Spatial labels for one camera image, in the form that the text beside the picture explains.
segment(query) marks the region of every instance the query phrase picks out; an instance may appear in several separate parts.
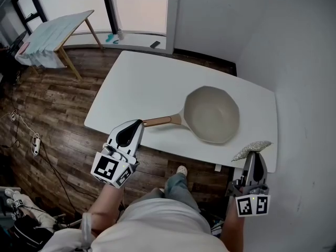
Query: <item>robotic equipment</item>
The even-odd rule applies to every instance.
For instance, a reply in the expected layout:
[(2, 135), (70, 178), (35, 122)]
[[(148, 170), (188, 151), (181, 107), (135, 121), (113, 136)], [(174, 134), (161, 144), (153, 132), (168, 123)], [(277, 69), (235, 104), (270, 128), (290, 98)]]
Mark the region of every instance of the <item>robotic equipment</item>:
[[(142, 120), (128, 121), (115, 127), (102, 151), (97, 152), (91, 174), (101, 182), (120, 188), (139, 165), (135, 153), (144, 128)], [(225, 196), (235, 197), (239, 217), (268, 214), (267, 167), (259, 151), (261, 149), (244, 155), (246, 161), (242, 176), (230, 182), (226, 191)]]

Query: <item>white shirt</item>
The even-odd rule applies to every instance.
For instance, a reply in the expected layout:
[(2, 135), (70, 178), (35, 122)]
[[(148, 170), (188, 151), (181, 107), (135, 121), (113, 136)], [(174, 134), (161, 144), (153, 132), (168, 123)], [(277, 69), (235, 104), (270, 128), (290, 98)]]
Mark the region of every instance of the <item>white shirt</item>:
[[(42, 252), (68, 252), (81, 246), (81, 231), (56, 232)], [(171, 199), (148, 199), (130, 205), (118, 223), (91, 244), (93, 252), (226, 252), (211, 235), (208, 222), (191, 207)]]

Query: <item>jeans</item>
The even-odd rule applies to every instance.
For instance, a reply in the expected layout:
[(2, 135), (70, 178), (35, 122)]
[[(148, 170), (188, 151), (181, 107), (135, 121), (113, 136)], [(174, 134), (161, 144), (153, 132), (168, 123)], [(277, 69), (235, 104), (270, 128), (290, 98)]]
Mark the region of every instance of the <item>jeans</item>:
[(141, 198), (135, 200), (132, 204), (155, 198), (172, 199), (184, 203), (195, 209), (197, 212), (200, 212), (196, 201), (188, 190), (187, 178), (182, 173), (174, 174), (167, 180), (164, 187), (164, 193), (160, 189), (155, 188), (150, 193), (147, 193)]

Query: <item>frying pan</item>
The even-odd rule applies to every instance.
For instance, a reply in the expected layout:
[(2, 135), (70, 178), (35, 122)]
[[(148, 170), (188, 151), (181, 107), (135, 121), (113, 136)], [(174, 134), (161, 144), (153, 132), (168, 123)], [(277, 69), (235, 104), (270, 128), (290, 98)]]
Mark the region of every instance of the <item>frying pan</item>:
[(203, 86), (187, 96), (178, 114), (143, 123), (145, 127), (168, 123), (183, 125), (205, 142), (222, 144), (238, 130), (239, 108), (226, 91)]

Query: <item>black phone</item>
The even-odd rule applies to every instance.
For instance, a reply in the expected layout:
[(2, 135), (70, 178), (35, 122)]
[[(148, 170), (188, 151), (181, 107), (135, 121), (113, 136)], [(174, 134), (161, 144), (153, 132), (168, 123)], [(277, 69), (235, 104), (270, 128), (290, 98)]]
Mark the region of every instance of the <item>black phone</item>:
[(159, 41), (155, 41), (153, 44), (151, 44), (151, 48), (156, 48), (159, 44)]

